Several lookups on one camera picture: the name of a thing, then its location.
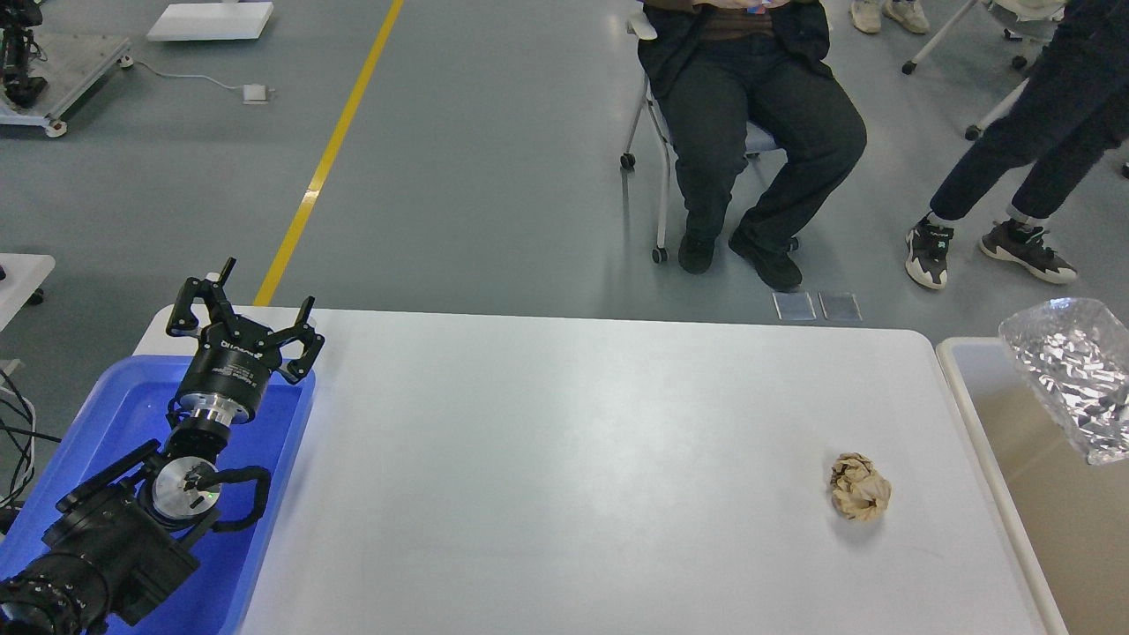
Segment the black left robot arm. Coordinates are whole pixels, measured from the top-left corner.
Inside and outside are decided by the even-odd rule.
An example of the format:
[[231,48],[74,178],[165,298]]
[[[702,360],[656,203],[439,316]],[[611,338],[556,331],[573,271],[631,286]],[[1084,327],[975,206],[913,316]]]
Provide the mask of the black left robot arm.
[[192,547],[209,532],[239,532],[266,512],[266,467],[219,467],[231,429],[254,421],[273,374],[310,377],[324,337],[303,301],[274,330],[235,312],[225,284],[190,277],[166,331],[196,350],[167,406],[170,433],[146,441],[56,502],[45,554],[3,582],[5,634],[104,634],[110,616],[140,621],[200,567]]

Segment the metal cart with robot base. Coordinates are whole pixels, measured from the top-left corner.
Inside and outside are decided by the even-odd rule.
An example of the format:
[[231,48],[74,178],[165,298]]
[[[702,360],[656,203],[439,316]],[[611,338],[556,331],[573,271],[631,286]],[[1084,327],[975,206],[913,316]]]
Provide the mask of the metal cart with robot base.
[[64,114],[110,68],[132,66],[131,42],[117,35],[41,34],[36,1],[5,1],[3,127],[41,128],[50,138],[67,133]]

